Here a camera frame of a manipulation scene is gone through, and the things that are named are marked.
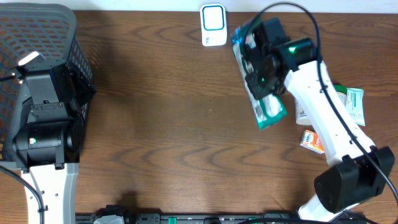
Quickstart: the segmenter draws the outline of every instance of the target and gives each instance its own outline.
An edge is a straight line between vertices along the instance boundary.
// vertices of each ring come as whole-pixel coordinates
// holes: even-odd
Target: gray basket
[[[0,4],[0,77],[11,75],[10,69],[20,59],[37,51],[45,59],[63,58],[67,64],[74,63],[92,81],[91,68],[75,30],[75,14],[65,6]],[[7,135],[10,135],[10,120],[20,88],[15,79],[0,83],[0,161],[15,161],[10,150],[13,136]]]

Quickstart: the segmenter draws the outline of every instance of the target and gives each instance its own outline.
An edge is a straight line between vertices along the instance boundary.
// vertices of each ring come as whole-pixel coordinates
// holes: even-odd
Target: wood grain
[[[323,155],[299,146],[289,115],[259,131],[230,42],[203,47],[195,12],[77,11],[98,94],[91,103],[76,211],[121,203],[139,211],[293,210],[315,193]],[[229,13],[228,29],[253,13]],[[316,14],[329,73],[365,90],[365,133],[398,155],[398,15]],[[313,37],[300,13],[272,13],[293,39]],[[24,190],[0,175],[0,223],[27,223]],[[398,184],[398,169],[391,174]],[[397,215],[388,188],[356,211]]]

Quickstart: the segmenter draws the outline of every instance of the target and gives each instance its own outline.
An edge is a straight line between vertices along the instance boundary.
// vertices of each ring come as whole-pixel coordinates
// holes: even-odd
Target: green cap
[[[340,92],[340,93],[344,93],[345,95],[347,95],[347,88],[345,88],[342,85],[334,85],[335,86],[335,90]]]

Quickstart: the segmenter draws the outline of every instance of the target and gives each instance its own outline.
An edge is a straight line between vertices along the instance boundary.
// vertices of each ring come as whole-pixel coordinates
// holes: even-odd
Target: white wall
[[[259,11],[282,0],[0,0],[0,2],[59,3],[77,10],[198,11],[208,3],[222,3],[227,11]],[[398,13],[398,0],[291,0],[312,12]],[[273,11],[297,11],[278,6]]]

